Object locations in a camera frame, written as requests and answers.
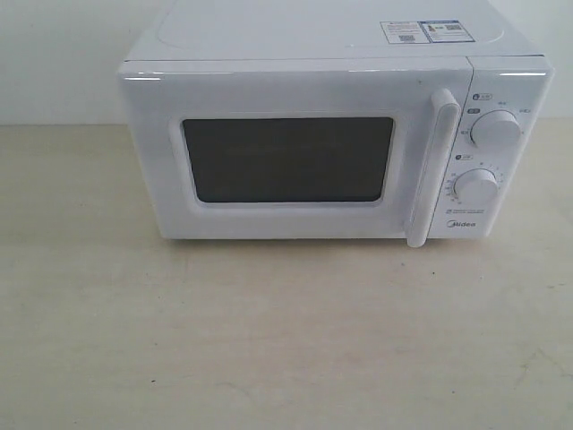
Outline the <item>white control knob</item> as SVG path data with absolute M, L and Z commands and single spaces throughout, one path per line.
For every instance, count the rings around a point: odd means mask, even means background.
M 495 110 L 479 117 L 470 138 L 481 151 L 497 151 L 517 145 L 522 130 L 516 117 L 507 110 Z
M 454 183 L 454 194 L 467 204 L 486 204 L 499 192 L 495 175 L 483 168 L 469 170 L 459 176 Z

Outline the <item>upper white control knob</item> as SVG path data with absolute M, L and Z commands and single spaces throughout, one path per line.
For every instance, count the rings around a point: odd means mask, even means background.
M 470 138 L 481 151 L 497 151 L 517 145 L 522 130 L 516 117 L 507 110 L 495 110 L 479 117 Z

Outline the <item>white microwave door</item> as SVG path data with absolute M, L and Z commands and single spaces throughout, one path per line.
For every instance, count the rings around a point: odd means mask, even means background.
M 474 75 L 462 56 L 123 62 L 168 239 L 431 234 Z

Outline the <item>white microwave oven body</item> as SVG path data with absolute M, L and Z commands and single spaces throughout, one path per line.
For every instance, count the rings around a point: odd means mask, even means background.
M 380 25 L 441 20 L 460 21 L 475 42 L 392 45 Z M 122 63 L 454 56 L 466 58 L 474 75 L 427 240 L 481 238 L 492 230 L 553 76 L 542 51 L 487 1 L 175 1 Z M 495 110 L 516 117 L 520 141 L 480 150 L 471 128 Z M 486 204 L 462 203 L 454 183 L 477 168 L 495 175 L 498 195 Z

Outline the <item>warning label sticker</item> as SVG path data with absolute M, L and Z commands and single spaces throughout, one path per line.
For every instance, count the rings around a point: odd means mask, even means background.
M 456 20 L 381 21 L 382 32 L 392 45 L 474 43 L 475 38 Z

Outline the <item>lower white control knob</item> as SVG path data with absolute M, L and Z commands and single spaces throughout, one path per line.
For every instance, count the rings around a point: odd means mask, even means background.
M 469 170 L 459 176 L 454 183 L 454 194 L 467 204 L 486 204 L 499 192 L 495 175 L 483 168 Z

